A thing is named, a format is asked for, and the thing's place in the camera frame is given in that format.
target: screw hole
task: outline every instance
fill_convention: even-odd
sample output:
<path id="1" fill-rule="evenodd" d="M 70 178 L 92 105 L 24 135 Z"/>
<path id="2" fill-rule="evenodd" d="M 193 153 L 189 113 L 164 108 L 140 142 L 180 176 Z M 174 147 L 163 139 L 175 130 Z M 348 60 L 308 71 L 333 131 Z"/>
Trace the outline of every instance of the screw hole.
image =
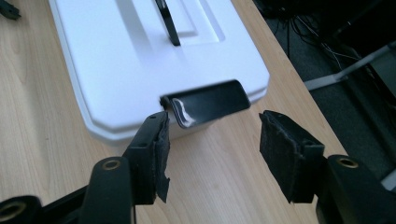
<path id="1" fill-rule="evenodd" d="M 106 161 L 103 163 L 102 168 L 104 170 L 114 170 L 117 169 L 121 165 L 120 161 L 112 160 L 112 161 Z"/>
<path id="2" fill-rule="evenodd" d="M 0 208 L 0 222 L 11 220 L 16 217 L 26 208 L 26 203 L 24 202 L 12 202 L 8 203 L 2 208 Z"/>
<path id="3" fill-rule="evenodd" d="M 341 164 L 342 166 L 345 166 L 347 168 L 354 169 L 354 168 L 358 168 L 359 167 L 357 162 L 355 162 L 353 160 L 350 160 L 350 159 L 347 159 L 347 158 L 340 158 L 340 159 L 337 160 L 337 162 L 339 164 Z"/>

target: black plastic part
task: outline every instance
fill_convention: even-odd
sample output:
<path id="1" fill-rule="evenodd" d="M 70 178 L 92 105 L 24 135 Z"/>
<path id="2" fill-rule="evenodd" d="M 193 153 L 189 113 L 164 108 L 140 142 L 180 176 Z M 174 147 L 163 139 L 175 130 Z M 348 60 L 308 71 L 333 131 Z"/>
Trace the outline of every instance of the black plastic part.
<path id="1" fill-rule="evenodd" d="M 41 202 L 35 196 L 21 196 L 0 203 L 0 223 L 39 223 Z"/>
<path id="2" fill-rule="evenodd" d="M 122 155 L 127 158 L 134 184 L 134 204 L 154 204 L 156 192 L 166 202 L 169 178 L 165 177 L 169 153 L 167 112 L 149 116 Z"/>
<path id="3" fill-rule="evenodd" d="M 43 223 L 78 223 L 86 190 L 83 187 L 43 207 Z"/>
<path id="4" fill-rule="evenodd" d="M 319 223 L 396 223 L 396 197 L 360 161 L 332 155 L 318 193 Z"/>
<path id="5" fill-rule="evenodd" d="M 128 160 L 110 157 L 95 164 L 80 209 L 79 224 L 135 223 Z"/>
<path id="6" fill-rule="evenodd" d="M 187 129 L 248 109 L 250 101 L 237 80 L 161 97 L 161 105 L 175 112 L 177 123 Z"/>
<path id="7" fill-rule="evenodd" d="M 260 152 L 288 202 L 312 203 L 324 146 L 289 117 L 274 111 L 260 114 Z"/>
<path id="8" fill-rule="evenodd" d="M 173 23 L 171 12 L 169 11 L 168 5 L 165 0 L 155 0 L 158 9 L 160 10 L 163 22 L 165 23 L 166 29 L 168 30 L 169 37 L 174 46 L 180 46 L 180 40 L 178 39 L 177 30 Z"/>
<path id="9" fill-rule="evenodd" d="M 20 15 L 20 10 L 12 6 L 5 0 L 0 0 L 0 14 L 10 20 L 17 20 Z"/>

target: white box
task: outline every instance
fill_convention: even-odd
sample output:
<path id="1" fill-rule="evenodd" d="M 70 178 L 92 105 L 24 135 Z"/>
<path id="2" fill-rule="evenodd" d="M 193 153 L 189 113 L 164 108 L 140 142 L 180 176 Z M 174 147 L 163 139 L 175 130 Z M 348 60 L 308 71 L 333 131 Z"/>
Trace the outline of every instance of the white box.
<path id="1" fill-rule="evenodd" d="M 155 0 L 49 2 L 81 115 L 110 145 L 132 140 L 165 94 L 232 79 L 251 103 L 266 93 L 268 71 L 229 0 L 168 0 L 179 47 Z"/>

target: black clip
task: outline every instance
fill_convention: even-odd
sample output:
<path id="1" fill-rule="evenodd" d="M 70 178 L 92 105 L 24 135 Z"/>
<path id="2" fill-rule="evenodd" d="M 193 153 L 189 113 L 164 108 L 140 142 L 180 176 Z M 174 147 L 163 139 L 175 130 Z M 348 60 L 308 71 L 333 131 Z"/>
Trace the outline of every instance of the black clip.
<path id="1" fill-rule="evenodd" d="M 0 14 L 14 21 L 21 16 L 20 10 L 15 8 L 5 0 L 0 0 Z"/>
<path id="2" fill-rule="evenodd" d="M 183 129 L 250 107 L 248 96 L 237 80 L 167 94 L 161 97 L 160 103 L 165 110 L 174 111 L 177 123 Z"/>
<path id="3" fill-rule="evenodd" d="M 169 11 L 168 5 L 166 5 L 165 0 L 155 0 L 158 9 L 163 16 L 163 22 L 165 23 L 166 29 L 168 30 L 169 37 L 174 46 L 180 46 L 180 41 L 178 39 L 176 27 L 173 23 L 171 12 Z"/>

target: wooden table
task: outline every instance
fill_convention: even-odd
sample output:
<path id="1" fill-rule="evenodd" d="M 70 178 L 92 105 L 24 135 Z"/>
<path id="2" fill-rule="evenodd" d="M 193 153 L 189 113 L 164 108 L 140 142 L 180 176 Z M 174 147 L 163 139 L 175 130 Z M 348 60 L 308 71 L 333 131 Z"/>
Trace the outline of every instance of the wooden table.
<path id="1" fill-rule="evenodd" d="M 33 194 L 43 204 L 86 185 L 99 160 L 120 155 L 89 136 L 70 84 L 47 0 L 9 0 L 18 21 L 0 18 L 0 201 Z M 138 206 L 139 223 L 317 223 L 313 204 L 290 205 L 259 152 L 259 113 L 297 121 L 345 154 L 251 0 L 233 0 L 271 74 L 249 110 L 172 141 L 168 203 Z"/>

